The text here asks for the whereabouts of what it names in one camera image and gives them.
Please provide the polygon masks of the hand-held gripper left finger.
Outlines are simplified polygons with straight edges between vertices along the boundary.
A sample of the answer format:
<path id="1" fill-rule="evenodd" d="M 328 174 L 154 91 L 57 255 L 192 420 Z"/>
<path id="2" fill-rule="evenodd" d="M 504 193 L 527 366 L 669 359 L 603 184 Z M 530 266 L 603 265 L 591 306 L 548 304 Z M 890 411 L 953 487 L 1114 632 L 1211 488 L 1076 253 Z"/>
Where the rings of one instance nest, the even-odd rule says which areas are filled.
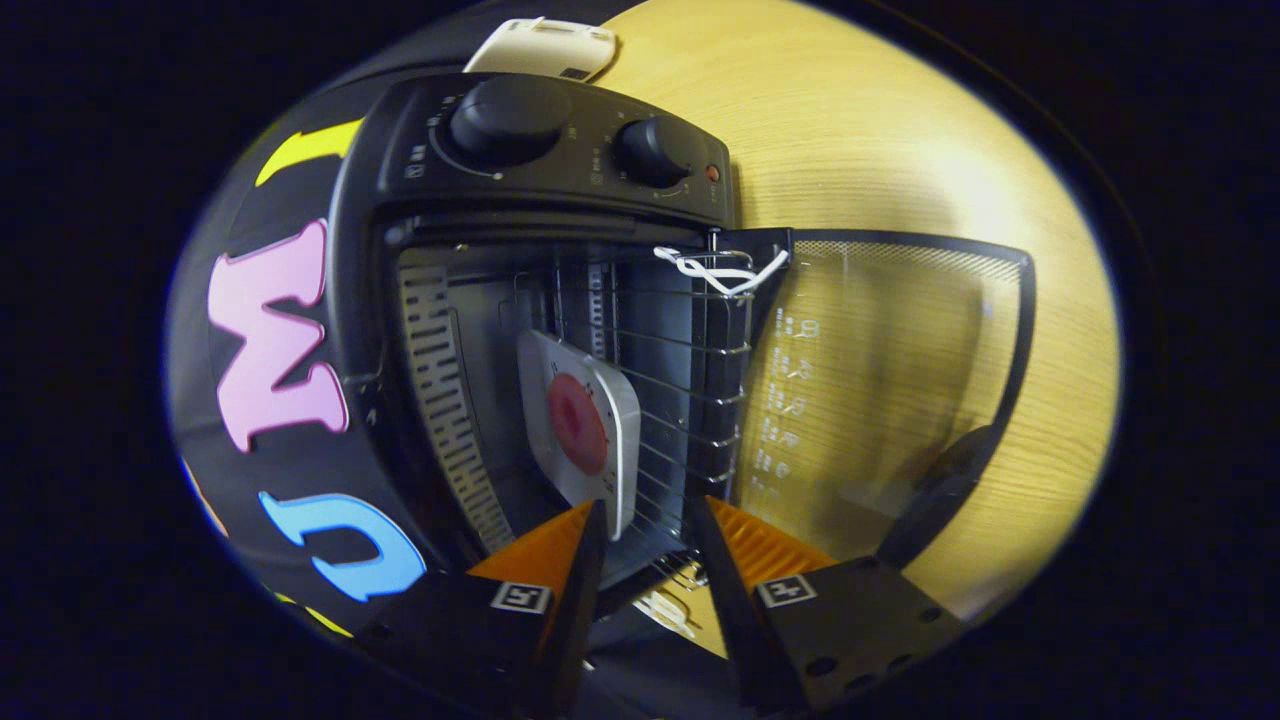
<path id="1" fill-rule="evenodd" d="M 564 719 L 608 543 L 604 503 L 581 503 L 467 571 L 420 578 L 355 643 L 479 717 Z"/>

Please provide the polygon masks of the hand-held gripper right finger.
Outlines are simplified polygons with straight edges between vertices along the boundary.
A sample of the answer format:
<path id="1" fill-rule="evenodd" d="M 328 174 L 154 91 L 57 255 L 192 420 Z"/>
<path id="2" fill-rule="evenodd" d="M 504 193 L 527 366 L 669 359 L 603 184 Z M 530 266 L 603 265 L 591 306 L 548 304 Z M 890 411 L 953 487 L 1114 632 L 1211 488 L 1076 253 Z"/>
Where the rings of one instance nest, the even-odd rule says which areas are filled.
<path id="1" fill-rule="evenodd" d="M 694 502 L 692 537 L 740 700 L 762 716 L 850 705 L 966 630 L 877 556 L 835 560 L 716 497 Z"/>

